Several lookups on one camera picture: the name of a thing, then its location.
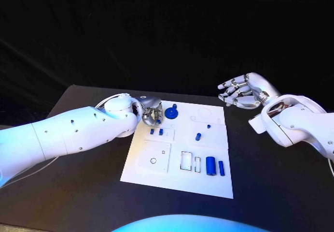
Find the dark tabletop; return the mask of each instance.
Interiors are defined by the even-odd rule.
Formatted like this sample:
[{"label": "dark tabletop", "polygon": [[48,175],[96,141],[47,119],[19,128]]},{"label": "dark tabletop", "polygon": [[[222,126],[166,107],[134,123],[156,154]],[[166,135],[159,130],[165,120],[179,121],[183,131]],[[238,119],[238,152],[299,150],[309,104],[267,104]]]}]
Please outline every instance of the dark tabletop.
[{"label": "dark tabletop", "polygon": [[[124,92],[225,105],[215,97],[71,86],[49,116],[96,106]],[[257,134],[248,120],[258,113],[260,109],[225,107],[234,200],[121,182],[132,135],[60,157],[2,189],[0,223],[55,232],[110,232],[153,216],[193,214],[270,231],[333,231],[334,178],[327,159],[307,143],[284,148],[267,133]]]}]

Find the white cable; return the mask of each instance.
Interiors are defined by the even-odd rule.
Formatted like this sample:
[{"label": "white cable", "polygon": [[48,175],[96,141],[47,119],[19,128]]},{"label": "white cable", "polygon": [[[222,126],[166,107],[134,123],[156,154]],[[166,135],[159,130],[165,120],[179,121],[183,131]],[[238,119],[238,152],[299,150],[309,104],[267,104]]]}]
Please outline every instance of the white cable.
[{"label": "white cable", "polygon": [[54,162],[55,160],[58,159],[58,157],[54,158],[54,160],[41,168],[38,169],[32,174],[26,175],[25,177],[22,177],[21,179],[15,180],[13,182],[11,182],[9,184],[6,184],[2,188],[5,188],[6,186],[9,186],[11,184],[16,183],[19,180],[25,179],[26,177],[29,177],[31,175],[34,175],[35,173],[38,173],[39,171],[42,171]]},{"label": "white cable", "polygon": [[332,171],[333,171],[333,164],[332,164],[332,160],[329,159],[329,165],[330,165],[330,168],[332,168]]},{"label": "white cable", "polygon": [[101,105],[103,105],[110,99],[113,99],[113,98],[116,98],[116,97],[119,97],[119,96],[121,96],[121,95],[129,95],[129,94],[127,94],[127,93],[126,93],[126,94],[124,94],[124,93],[120,93],[120,94],[116,94],[116,95],[113,95],[111,97],[106,98],[106,99],[97,104],[96,108],[100,108]]}]

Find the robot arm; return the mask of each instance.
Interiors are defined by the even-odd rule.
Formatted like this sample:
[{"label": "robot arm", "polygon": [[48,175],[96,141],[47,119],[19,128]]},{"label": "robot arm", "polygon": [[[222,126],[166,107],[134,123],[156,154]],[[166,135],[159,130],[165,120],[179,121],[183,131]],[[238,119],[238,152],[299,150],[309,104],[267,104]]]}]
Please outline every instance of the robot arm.
[{"label": "robot arm", "polygon": [[254,109],[261,104],[264,109],[251,120],[258,133],[265,131],[275,142],[288,147],[306,141],[322,155],[334,160],[334,114],[307,97],[283,95],[268,80],[257,73],[239,76],[219,85],[228,88],[219,98],[227,106],[237,105]]},{"label": "robot arm", "polygon": [[97,107],[71,110],[47,120],[0,130],[0,186],[39,162],[132,135],[142,118],[147,125],[157,125],[163,120],[162,100],[155,97],[136,99],[119,94]]}]

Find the robotic hand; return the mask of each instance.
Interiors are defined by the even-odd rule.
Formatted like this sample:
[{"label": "robotic hand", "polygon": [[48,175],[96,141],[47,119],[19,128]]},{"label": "robotic hand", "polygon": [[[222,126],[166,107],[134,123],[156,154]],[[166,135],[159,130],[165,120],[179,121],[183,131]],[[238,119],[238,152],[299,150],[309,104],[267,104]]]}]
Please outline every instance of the robotic hand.
[{"label": "robotic hand", "polygon": [[261,134],[265,131],[275,142],[288,147],[306,141],[322,155],[334,160],[334,113],[307,97],[283,95],[268,80],[257,73],[248,73],[218,86],[228,88],[219,99],[244,109],[264,105],[261,114],[250,124]]},{"label": "robotic hand", "polygon": [[39,162],[130,136],[142,119],[150,126],[162,123],[162,100],[133,98],[126,93],[103,100],[96,108],[84,107],[0,130],[0,187]]}]

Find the black backdrop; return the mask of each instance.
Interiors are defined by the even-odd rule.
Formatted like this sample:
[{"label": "black backdrop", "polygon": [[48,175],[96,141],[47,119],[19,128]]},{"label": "black backdrop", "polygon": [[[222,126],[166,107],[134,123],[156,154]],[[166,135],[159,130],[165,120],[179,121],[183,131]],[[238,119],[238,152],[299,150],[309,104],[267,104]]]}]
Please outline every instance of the black backdrop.
[{"label": "black backdrop", "polygon": [[48,113],[72,84],[218,96],[250,72],[332,111],[333,21],[309,2],[2,1],[2,115]]}]

